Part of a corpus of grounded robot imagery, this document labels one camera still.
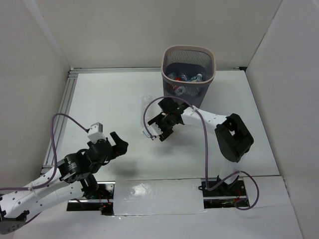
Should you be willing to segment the blue label bottle white cap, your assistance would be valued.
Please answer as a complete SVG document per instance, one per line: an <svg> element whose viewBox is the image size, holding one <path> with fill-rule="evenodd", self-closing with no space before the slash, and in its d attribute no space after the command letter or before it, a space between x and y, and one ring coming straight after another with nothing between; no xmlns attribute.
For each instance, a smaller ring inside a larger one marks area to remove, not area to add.
<svg viewBox="0 0 319 239"><path fill-rule="evenodd" d="M179 97L179 96L187 93L187 87L185 87L185 86L173 86L172 91L173 91L173 95L174 96Z"/></svg>

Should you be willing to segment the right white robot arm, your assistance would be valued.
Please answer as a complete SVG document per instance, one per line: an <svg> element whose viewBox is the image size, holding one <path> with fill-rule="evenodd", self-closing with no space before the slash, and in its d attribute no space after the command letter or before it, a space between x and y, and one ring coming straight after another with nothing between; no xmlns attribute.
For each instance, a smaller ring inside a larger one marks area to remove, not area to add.
<svg viewBox="0 0 319 239"><path fill-rule="evenodd" d="M205 155L205 185L202 191L218 189L222 195L229 195L235 189L235 182L242 173L241 159L249 152L254 139L238 114L217 115L203 111L179 97L158 97L155 99L161 112L147 121L142 117L144 134L150 138L166 140L175 125L189 125L203 129ZM216 137L224 164L217 176L215 186L209 185L209 143L208 134Z"/></svg>

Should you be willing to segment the red label bottle red cap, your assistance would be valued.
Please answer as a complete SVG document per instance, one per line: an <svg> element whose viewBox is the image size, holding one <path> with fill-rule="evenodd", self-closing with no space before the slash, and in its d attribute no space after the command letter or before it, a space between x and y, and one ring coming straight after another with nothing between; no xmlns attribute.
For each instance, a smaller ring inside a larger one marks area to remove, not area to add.
<svg viewBox="0 0 319 239"><path fill-rule="evenodd" d="M171 80L176 80L176 81L180 81L180 77L177 73L175 72L171 72L167 75L167 77Z"/></svg>

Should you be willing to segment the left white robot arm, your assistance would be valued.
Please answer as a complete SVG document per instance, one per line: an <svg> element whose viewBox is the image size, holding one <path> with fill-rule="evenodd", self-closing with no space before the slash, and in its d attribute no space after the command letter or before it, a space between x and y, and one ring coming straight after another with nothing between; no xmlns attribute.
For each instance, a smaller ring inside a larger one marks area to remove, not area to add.
<svg viewBox="0 0 319 239"><path fill-rule="evenodd" d="M110 134L114 145L107 138L88 148L68 154L43 176L29 183L27 190L13 190L0 197L0 233L10 234L27 224L42 211L62 202L98 194L94 174L111 160L127 153L128 143Z"/></svg>

